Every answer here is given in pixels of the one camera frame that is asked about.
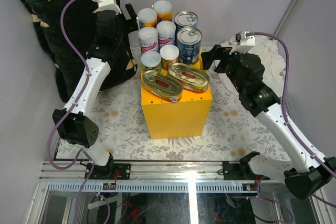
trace crumpled white fabric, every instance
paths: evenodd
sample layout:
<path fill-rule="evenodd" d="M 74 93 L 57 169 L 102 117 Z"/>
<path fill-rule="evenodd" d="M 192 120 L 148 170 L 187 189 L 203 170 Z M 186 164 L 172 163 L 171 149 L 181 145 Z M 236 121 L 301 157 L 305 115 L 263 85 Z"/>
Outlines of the crumpled white fabric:
<path fill-rule="evenodd" d="M 235 36 L 230 39 L 232 44 L 235 41 Z M 222 47 L 230 46 L 229 41 L 221 44 Z M 278 42 L 269 40 L 266 36 L 256 36 L 256 45 L 249 51 L 250 54 L 258 55 L 261 59 L 261 64 L 265 67 L 263 82 L 269 86 L 277 96 L 282 96 L 283 77 L 285 76 L 285 60 L 278 54 Z M 217 67 L 220 60 L 215 60 Z M 218 74 L 222 84 L 233 93 L 238 93 L 230 79 L 224 73 Z"/>

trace stack of cans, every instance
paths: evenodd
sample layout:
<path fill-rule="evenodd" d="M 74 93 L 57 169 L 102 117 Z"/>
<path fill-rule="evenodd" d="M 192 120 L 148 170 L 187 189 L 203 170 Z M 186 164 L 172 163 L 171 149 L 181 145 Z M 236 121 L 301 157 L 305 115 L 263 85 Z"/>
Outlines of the stack of cans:
<path fill-rule="evenodd" d="M 172 22 L 172 5 L 161 0 L 152 9 L 139 11 L 138 21 L 145 89 L 169 102 L 179 101 L 183 88 L 196 93 L 207 91 L 209 75 L 191 66 L 198 62 L 201 50 L 197 15 L 184 10 Z"/>

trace floral tablecloth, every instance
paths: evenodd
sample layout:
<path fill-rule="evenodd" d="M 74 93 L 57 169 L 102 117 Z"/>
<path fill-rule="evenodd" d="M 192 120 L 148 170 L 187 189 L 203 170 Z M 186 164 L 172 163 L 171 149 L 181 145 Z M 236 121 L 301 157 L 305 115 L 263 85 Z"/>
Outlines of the floral tablecloth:
<path fill-rule="evenodd" d="M 132 52 L 139 63 L 140 48 L 132 48 Z M 240 105 L 238 95 L 220 82 L 214 66 L 208 72 L 213 102 L 202 136 L 152 140 L 141 108 L 138 66 L 132 79 L 98 94 L 90 116 L 100 130 L 98 141 L 115 159 L 234 161 L 258 151 L 289 160 L 266 127 Z M 77 147 L 60 140 L 56 158 L 74 158 L 77 151 Z"/>

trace yellow box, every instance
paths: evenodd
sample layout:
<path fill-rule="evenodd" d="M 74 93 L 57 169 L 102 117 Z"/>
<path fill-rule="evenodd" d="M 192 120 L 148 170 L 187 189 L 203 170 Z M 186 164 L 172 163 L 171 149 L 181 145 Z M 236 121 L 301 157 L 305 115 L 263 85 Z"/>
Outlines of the yellow box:
<path fill-rule="evenodd" d="M 194 67 L 201 69 L 200 57 Z M 183 89 L 179 102 L 166 102 L 141 84 L 141 106 L 152 139 L 200 136 L 212 103 L 211 88 L 202 94 Z"/>

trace red label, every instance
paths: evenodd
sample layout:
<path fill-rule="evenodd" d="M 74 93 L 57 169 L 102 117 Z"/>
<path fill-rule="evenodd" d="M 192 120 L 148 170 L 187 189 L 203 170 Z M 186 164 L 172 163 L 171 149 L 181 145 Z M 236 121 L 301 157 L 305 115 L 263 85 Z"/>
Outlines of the red label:
<path fill-rule="evenodd" d="M 159 85 L 165 87 L 165 88 L 168 88 L 168 87 L 169 87 L 169 85 L 168 85 L 167 83 L 164 83 L 163 81 L 156 80 L 155 82 L 156 82 L 157 84 L 159 84 Z"/>
<path fill-rule="evenodd" d="M 166 43 L 169 43 L 172 40 L 173 40 L 172 37 L 169 37 L 168 39 L 159 39 L 159 43 L 160 44 L 166 44 Z"/>
<path fill-rule="evenodd" d="M 191 78 L 191 79 L 196 79 L 196 77 L 193 76 L 193 75 L 190 74 L 190 73 L 182 72 L 182 74 L 183 74 L 184 76 L 187 76 L 187 77 Z"/>
<path fill-rule="evenodd" d="M 156 46 L 157 46 L 157 42 L 154 42 L 154 44 L 150 45 L 149 47 L 141 47 L 141 51 L 146 52 L 146 51 L 154 49 Z"/>

